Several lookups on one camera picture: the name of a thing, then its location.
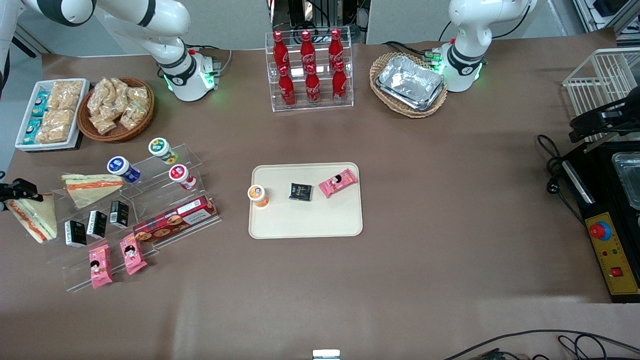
pink snack package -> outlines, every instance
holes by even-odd
[[[113,279],[111,278],[110,255],[109,245],[103,245],[89,251],[91,285],[94,289],[113,282]]]
[[[335,192],[338,192],[351,184],[355,184],[358,182],[358,179],[353,175],[351,170],[346,169],[345,171],[339,173],[338,175],[332,177],[329,180],[325,180],[322,183],[318,184],[318,187],[329,199],[329,196]]]
[[[138,243],[133,234],[129,234],[120,240],[120,249],[122,250],[122,257],[124,258],[124,266],[127,267],[127,273],[129,273],[129,275],[133,275],[134,272],[137,272],[147,265],[147,262],[142,258],[140,243]]]

red bottle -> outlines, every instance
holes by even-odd
[[[329,45],[329,71],[335,71],[335,64],[342,62],[342,42],[340,29],[331,30],[331,44]]]
[[[293,91],[293,81],[291,81],[289,72],[285,67],[281,67],[278,71],[280,72],[278,85],[280,85],[280,95],[282,95],[284,107],[292,108],[296,105],[296,94]]]
[[[275,40],[275,44],[273,45],[273,58],[276,61],[278,72],[280,72],[281,68],[284,68],[288,72],[291,68],[289,65],[289,50],[287,50],[287,46],[282,42],[282,32],[274,31],[273,40]]]
[[[316,75],[315,72],[307,75],[305,82],[307,85],[307,100],[309,101],[309,105],[320,105],[320,79],[318,79],[318,75]]]
[[[344,62],[335,64],[333,73],[333,101],[344,104],[347,101],[347,75],[344,74]]]
[[[302,46],[300,47],[300,56],[302,57],[302,69],[305,74],[316,73],[316,49],[311,44],[311,33],[309,30],[302,31]]]

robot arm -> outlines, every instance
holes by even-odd
[[[465,91],[476,79],[493,37],[489,25],[524,16],[526,11],[536,6],[536,1],[451,0],[449,16],[458,27],[458,35],[453,44],[440,48],[442,75],[449,91]]]
[[[179,38],[191,24],[189,12],[174,0],[0,0],[0,91],[6,82],[9,45],[24,7],[66,26],[88,21],[96,6],[107,13],[112,30],[145,48],[164,70],[170,89],[195,101],[215,89],[212,59],[187,51]]]

brown tablecloth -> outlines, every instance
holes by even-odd
[[[533,328],[637,345],[640,305],[608,304],[587,234],[545,192],[547,157],[535,146],[545,133],[570,149],[561,81],[593,50],[614,46],[611,31],[496,41],[474,86],[423,120],[391,112],[371,92],[369,66],[389,51],[381,45],[355,46],[355,107],[278,114],[262,51],[235,52],[220,89],[194,103],[167,90],[149,56],[46,56],[49,79],[147,81],[156,117],[123,144],[18,151],[10,179],[58,188],[60,170],[103,172],[115,154],[139,161],[151,138],[165,136],[202,158],[223,221],[163,249],[142,274],[66,293],[61,269],[45,265],[43,247],[4,213],[0,357],[308,359],[339,348],[345,360],[437,359]],[[249,236],[254,167],[334,161],[360,167],[360,236]],[[551,335],[497,346],[560,355]]]

red emergency stop button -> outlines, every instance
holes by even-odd
[[[589,226],[589,234],[596,239],[607,241],[611,238],[611,227],[604,221],[598,221]]]

